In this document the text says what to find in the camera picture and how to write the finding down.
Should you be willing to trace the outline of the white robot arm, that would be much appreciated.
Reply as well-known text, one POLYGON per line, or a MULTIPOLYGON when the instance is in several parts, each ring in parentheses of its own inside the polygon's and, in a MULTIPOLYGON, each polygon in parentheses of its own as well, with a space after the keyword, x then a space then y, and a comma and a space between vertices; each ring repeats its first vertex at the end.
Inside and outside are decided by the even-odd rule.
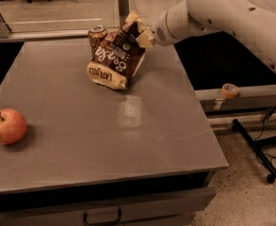
POLYGON ((276 73, 276 12, 249 0, 183 0, 163 11, 151 29, 162 46, 225 32, 276 73))

